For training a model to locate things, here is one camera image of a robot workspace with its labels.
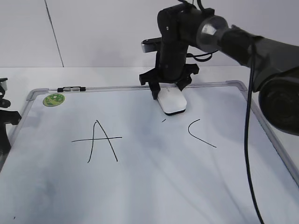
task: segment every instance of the aluminum whiteboard frame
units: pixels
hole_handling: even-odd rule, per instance
[[[226,81],[226,82],[192,84],[192,85],[187,86],[187,88],[224,87],[224,86],[237,87],[238,90],[241,92],[241,94],[244,96],[244,99],[247,101],[248,91],[247,91],[247,88],[244,85],[244,83],[241,81],[232,80],[232,81]],[[132,90],[149,90],[149,89],[150,88],[148,86],[90,87],[90,88],[86,88],[86,91],[83,91],[81,93],[101,92],[101,91],[132,91]],[[9,134],[9,141],[12,146],[18,136],[18,133],[22,129],[25,118],[27,117],[36,97],[39,95],[55,93],[55,92],[57,92],[57,89],[34,89],[28,94],[28,96],[26,98],[27,102],[25,103],[25,106],[21,113],[22,119],[21,119],[20,123],[16,127],[14,127]],[[79,91],[68,91],[68,92],[64,92],[64,94],[70,94],[70,93],[74,93],[74,92],[79,92]],[[254,101],[252,101],[252,103],[251,103],[251,110],[254,113],[254,115],[256,116],[258,122],[261,124],[261,126],[262,126],[263,130],[265,131],[266,135],[268,136],[270,142],[273,144],[278,155],[284,162],[285,166],[287,167],[289,173],[293,177],[297,186],[299,187],[299,170],[297,169],[296,165],[290,158],[289,154],[286,152],[286,150],[283,147],[283,145],[281,144],[281,142],[278,140],[278,138],[277,138],[276,134],[273,132],[270,124],[266,121],[266,118],[263,116],[262,112],[260,111],[259,107],[255,104]],[[0,172],[5,163],[6,158],[7,158],[7,155],[0,156]]]

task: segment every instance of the black cable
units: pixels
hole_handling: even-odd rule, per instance
[[[197,0],[197,5],[202,12],[205,11],[205,8],[202,6],[201,0]]]
[[[249,154],[248,154],[249,119],[250,119],[250,111],[251,111],[252,85],[253,85],[253,76],[254,76],[254,72],[255,72],[255,65],[256,65],[256,45],[254,43],[254,40],[251,38],[251,66],[250,66],[248,98],[247,98],[246,117],[245,117],[244,155],[245,155],[247,179],[248,179],[252,202],[253,202],[253,205],[256,210],[256,214],[258,216],[260,223],[264,224],[263,218],[258,209],[258,205],[256,202],[256,196],[255,196],[255,193],[253,190],[253,184],[252,184],[251,173],[250,173]]]
[[[186,57],[187,57],[187,58],[189,58],[189,57],[193,57],[193,59],[194,59],[195,61],[197,61],[197,62],[207,62],[207,61],[209,61],[209,60],[212,59],[213,54],[216,53],[216,52],[217,52],[217,51],[214,51],[214,52],[211,52],[211,53],[205,53],[205,54],[202,54],[202,55],[193,55],[193,54],[191,54],[191,53],[187,53]],[[204,58],[204,59],[200,59],[200,58],[198,58],[198,57],[203,57],[203,56],[208,56],[208,55],[209,55],[209,57]]]

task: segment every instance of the black clip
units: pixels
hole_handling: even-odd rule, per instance
[[[8,108],[11,105],[9,100],[3,98],[6,91],[6,81],[7,78],[0,78],[0,107],[3,108]],[[17,125],[20,120],[19,112],[0,110],[0,154],[7,154],[11,149],[6,133],[6,124]]]

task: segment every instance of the white table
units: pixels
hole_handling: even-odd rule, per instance
[[[108,87],[140,85],[139,74],[151,68],[0,68],[0,77],[7,77],[6,99],[12,102],[9,110],[21,111],[32,89],[64,86]],[[240,80],[248,85],[249,69],[241,66],[201,67],[192,76],[193,83]],[[253,96],[258,103],[258,94]],[[299,168],[299,137],[273,128],[286,151]]]

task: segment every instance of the white wall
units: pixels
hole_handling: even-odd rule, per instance
[[[0,1],[0,67],[61,67],[43,0]]]
[[[203,0],[229,24],[299,45],[298,0]],[[65,66],[153,66],[140,42],[159,37],[157,13],[176,0],[49,0]],[[236,65],[222,53],[204,65]]]
[[[298,0],[202,0],[255,34],[299,45]],[[67,67],[153,66],[144,39],[159,37],[157,13],[176,0],[47,0]],[[0,67],[61,66],[44,0],[0,1]],[[202,65],[237,65],[222,53]]]

